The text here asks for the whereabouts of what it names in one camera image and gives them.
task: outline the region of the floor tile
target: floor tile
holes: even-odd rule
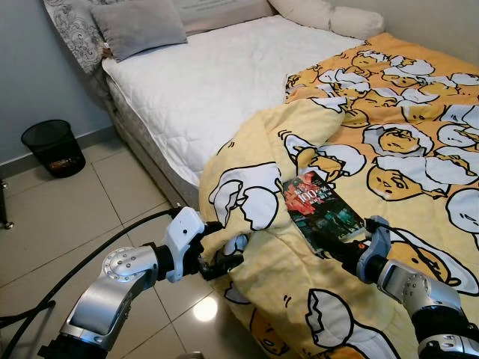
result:
[[[32,168],[29,171],[4,179],[8,184],[8,188],[4,190],[5,197],[13,196],[14,194],[18,194],[53,179],[54,177],[49,174],[45,167],[39,166]]]
[[[139,221],[149,215],[165,211],[170,209],[170,203],[164,203],[160,206],[157,206],[150,211],[135,217],[134,219],[126,222],[124,225],[128,227],[129,225]],[[140,227],[135,228],[128,236],[132,240],[133,244],[136,246],[143,245],[144,243],[155,242],[156,245],[161,245],[163,243],[163,238],[165,237],[166,227],[171,223],[171,217],[169,215],[164,215],[160,218],[153,219],[150,222],[147,222]]]
[[[2,315],[20,313],[33,307],[66,271],[74,267],[77,262],[119,230],[121,230],[121,227],[1,288],[0,308]],[[58,330],[79,296],[97,278],[106,254],[109,251],[124,246],[131,246],[131,241],[126,236],[104,250],[66,284],[55,296],[57,301],[55,308],[49,315],[42,313],[38,316],[31,328],[25,333],[12,358],[36,358],[35,355],[40,346],[46,345],[50,340],[56,338]],[[143,292],[134,300],[129,318],[108,358],[123,357],[147,338],[150,338],[164,328],[168,323],[168,317],[156,293],[152,289]],[[12,325],[1,330],[4,347],[18,326]]]
[[[200,351],[208,359],[266,359],[260,346],[216,293],[173,321],[187,352]]]
[[[168,208],[170,208],[169,203],[164,203],[126,222],[125,227],[148,215],[167,210]],[[154,242],[160,246],[163,243],[166,227],[170,223],[171,217],[166,215],[135,228],[128,236],[131,238],[133,244],[137,246],[148,242]],[[210,285],[199,274],[187,275],[177,283],[170,283],[167,280],[158,282],[155,284],[155,290],[171,320],[186,312],[213,291]]]
[[[12,230],[0,232],[0,286],[120,225],[93,168],[7,199]]]
[[[162,329],[124,359],[176,359],[185,353],[173,325]]]
[[[113,138],[110,141],[101,142],[94,146],[87,147],[83,149],[82,152],[87,163],[92,163],[106,159],[107,157],[123,152],[124,150],[126,150],[125,143],[119,138]]]
[[[166,201],[129,151],[95,162],[93,166],[122,222]]]

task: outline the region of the book cover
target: book cover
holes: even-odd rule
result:
[[[314,253],[321,239],[345,240],[364,229],[363,219],[312,171],[284,183],[287,210]]]

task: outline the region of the gray wall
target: gray wall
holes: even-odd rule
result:
[[[479,0],[330,0],[381,13],[403,40],[479,64]]]
[[[77,137],[112,125],[60,41],[41,0],[0,0],[0,164],[28,153],[34,123],[61,118]]]

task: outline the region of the cartoon print blanket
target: cartoon print blanket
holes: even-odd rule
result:
[[[290,76],[286,103],[201,179],[201,214],[225,228],[205,254],[245,258],[215,287],[268,355],[416,358],[406,311],[313,255],[290,220],[281,183],[307,171],[400,228],[409,242],[392,234],[389,258],[453,286],[479,322],[479,68],[379,35]]]

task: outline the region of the black trash can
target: black trash can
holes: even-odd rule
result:
[[[22,143],[54,177],[72,176],[85,166],[85,157],[67,121],[48,120],[33,125],[23,133]]]

